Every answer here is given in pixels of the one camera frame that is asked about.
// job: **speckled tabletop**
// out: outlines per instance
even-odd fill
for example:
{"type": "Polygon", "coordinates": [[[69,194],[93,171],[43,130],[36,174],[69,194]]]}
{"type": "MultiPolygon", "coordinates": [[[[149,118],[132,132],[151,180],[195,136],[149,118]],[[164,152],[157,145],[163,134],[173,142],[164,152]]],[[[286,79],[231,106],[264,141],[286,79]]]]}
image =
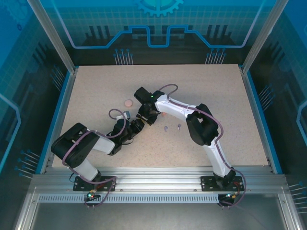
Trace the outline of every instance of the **speckled tabletop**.
{"type": "MultiPolygon", "coordinates": [[[[128,110],[135,117],[141,105],[133,97],[135,91],[143,86],[154,92],[169,83],[179,86],[172,98],[187,104],[206,104],[222,123],[221,145],[232,165],[267,164],[238,65],[81,66],[62,133],[77,122],[108,133],[115,124],[108,117],[110,109],[128,110]],[[126,99],[133,100],[129,109],[124,106],[126,99]]],[[[190,138],[185,122],[171,115],[160,115],[152,126],[145,125],[133,144],[123,146],[116,155],[93,150],[88,157],[95,166],[109,167],[211,165],[202,146],[190,138]]],[[[60,166],[60,159],[55,157],[53,167],[60,166]]]]}

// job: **glass panel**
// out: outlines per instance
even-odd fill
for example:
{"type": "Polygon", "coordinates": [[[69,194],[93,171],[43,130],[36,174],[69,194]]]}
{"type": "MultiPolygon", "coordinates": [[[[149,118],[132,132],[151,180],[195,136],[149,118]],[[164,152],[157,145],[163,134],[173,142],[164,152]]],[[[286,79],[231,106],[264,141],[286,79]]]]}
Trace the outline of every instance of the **glass panel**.
{"type": "Polygon", "coordinates": [[[42,3],[75,65],[242,64],[275,0],[42,3]]]}
{"type": "Polygon", "coordinates": [[[0,0],[0,21],[0,229],[14,229],[67,70],[25,0],[0,0]]]}
{"type": "Polygon", "coordinates": [[[288,2],[250,69],[282,170],[290,185],[299,181],[307,183],[306,9],[307,2],[288,2]]]}

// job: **round pink object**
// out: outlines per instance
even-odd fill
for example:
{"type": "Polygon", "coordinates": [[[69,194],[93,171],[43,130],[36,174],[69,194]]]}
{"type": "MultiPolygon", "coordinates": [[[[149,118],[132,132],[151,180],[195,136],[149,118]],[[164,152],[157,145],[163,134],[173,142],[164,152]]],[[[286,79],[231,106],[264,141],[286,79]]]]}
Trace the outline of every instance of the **round pink object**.
{"type": "Polygon", "coordinates": [[[132,101],[132,100],[130,100],[130,99],[125,100],[125,106],[126,106],[127,108],[130,108],[132,105],[133,105],[133,101],[132,101]]]}

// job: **robotic arm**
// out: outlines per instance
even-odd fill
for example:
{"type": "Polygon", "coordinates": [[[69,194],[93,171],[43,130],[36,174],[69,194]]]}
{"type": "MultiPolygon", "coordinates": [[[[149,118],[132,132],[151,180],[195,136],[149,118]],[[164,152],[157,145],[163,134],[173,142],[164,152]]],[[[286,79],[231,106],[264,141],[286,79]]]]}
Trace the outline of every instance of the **robotic arm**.
{"type": "Polygon", "coordinates": [[[65,163],[86,181],[92,182],[92,184],[99,182],[101,181],[100,172],[86,158],[91,149],[99,150],[111,156],[116,154],[123,143],[133,139],[142,131],[144,122],[151,126],[155,123],[158,115],[164,112],[187,122],[191,138],[195,143],[203,146],[212,163],[217,185],[221,189],[226,189],[232,183],[236,173],[226,166],[226,164],[230,166],[230,163],[226,161],[219,141],[216,142],[218,125],[208,116],[198,112],[203,111],[211,115],[206,105],[184,104],[168,98],[161,91],[150,93],[143,87],[136,91],[134,97],[142,104],[137,114],[138,119],[130,122],[130,115],[125,112],[124,117],[123,115],[117,117],[113,131],[106,136],[99,135],[96,132],[89,133],[84,125],[77,123],[53,143],[51,151],[63,159],[73,144],[82,135],[89,133],[66,156],[65,163]]]}

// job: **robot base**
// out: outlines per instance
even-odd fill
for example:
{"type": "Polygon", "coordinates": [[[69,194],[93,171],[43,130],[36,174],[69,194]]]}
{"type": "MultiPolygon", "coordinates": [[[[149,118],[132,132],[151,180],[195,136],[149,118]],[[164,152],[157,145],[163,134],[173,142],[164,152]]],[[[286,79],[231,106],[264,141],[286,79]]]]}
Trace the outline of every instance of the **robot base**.
{"type": "MultiPolygon", "coordinates": [[[[107,180],[110,178],[113,178],[113,176],[101,176],[102,180],[107,180]]],[[[112,181],[107,182],[105,184],[100,184],[97,186],[97,191],[98,192],[107,192],[112,185],[112,181]]],[[[75,181],[74,181],[74,186],[73,186],[73,191],[77,192],[88,192],[94,189],[94,184],[90,184],[82,180],[79,176],[76,176],[75,181]]],[[[113,185],[113,188],[111,189],[111,192],[115,191],[115,185],[113,185]]]]}
{"type": "Polygon", "coordinates": [[[216,178],[214,176],[202,176],[201,177],[201,190],[203,192],[237,192],[238,187],[234,184],[235,182],[239,183],[239,190],[244,191],[244,186],[241,176],[235,176],[229,186],[226,188],[221,188],[216,183],[216,178]]]}

